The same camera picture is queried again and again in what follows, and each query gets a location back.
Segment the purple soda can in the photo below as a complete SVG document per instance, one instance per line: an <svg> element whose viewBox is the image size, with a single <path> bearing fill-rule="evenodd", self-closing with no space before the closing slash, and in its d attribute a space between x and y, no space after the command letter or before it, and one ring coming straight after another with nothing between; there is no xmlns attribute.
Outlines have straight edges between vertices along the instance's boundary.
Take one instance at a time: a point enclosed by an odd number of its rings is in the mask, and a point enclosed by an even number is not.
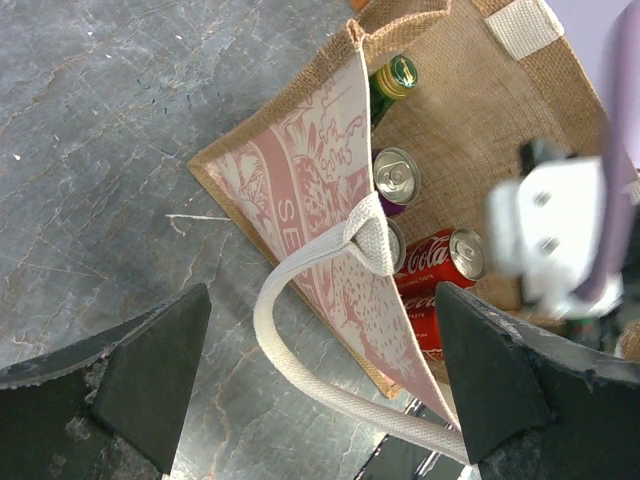
<svg viewBox="0 0 640 480"><path fill-rule="evenodd" d="M391 256L394 263L394 274L397 274L406 261L406 241L399 225L392 219L387 219L389 232L389 244Z"/></svg>
<svg viewBox="0 0 640 480"><path fill-rule="evenodd" d="M373 182L387 217L402 213L413 204L421 185L419 168L413 158L396 147L372 151Z"/></svg>

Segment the red cola can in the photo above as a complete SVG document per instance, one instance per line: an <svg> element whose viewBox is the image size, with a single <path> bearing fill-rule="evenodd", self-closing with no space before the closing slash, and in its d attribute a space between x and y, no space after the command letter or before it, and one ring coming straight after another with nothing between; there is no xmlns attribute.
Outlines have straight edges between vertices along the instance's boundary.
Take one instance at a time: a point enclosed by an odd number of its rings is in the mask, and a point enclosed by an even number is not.
<svg viewBox="0 0 640 480"><path fill-rule="evenodd" d="M480 236L467 228L447 228L409 244L394 281L401 294L433 291L440 282L473 287L486 274Z"/></svg>
<svg viewBox="0 0 640 480"><path fill-rule="evenodd" d="M403 293L403 306L426 360L443 361L444 353L435 305L435 291Z"/></svg>

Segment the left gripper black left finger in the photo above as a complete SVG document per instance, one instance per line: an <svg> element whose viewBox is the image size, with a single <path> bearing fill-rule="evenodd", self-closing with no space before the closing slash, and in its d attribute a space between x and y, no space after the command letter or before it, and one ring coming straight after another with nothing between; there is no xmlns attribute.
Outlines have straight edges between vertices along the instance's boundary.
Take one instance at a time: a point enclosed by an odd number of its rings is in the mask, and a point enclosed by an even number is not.
<svg viewBox="0 0 640 480"><path fill-rule="evenodd" d="M1 371L4 479L161 479L174 463L211 313L204 284Z"/></svg>

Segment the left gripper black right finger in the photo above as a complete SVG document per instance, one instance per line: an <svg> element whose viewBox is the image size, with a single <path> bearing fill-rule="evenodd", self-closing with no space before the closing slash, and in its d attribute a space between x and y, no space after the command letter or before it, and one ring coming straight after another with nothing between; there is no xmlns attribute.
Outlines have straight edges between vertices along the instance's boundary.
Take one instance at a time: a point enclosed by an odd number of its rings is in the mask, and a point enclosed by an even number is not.
<svg viewBox="0 0 640 480"><path fill-rule="evenodd" d="M469 460L484 479L636 479L639 365L436 288Z"/></svg>

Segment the green glass bottle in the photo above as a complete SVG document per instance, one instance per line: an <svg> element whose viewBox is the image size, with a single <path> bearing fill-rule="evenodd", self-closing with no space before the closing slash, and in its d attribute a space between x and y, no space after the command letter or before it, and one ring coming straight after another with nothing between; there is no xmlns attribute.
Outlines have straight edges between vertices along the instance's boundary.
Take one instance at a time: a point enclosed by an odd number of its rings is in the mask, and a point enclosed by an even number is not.
<svg viewBox="0 0 640 480"><path fill-rule="evenodd" d="M388 110L407 98L418 85L419 73L414 63L397 55L369 77L371 128L375 129Z"/></svg>

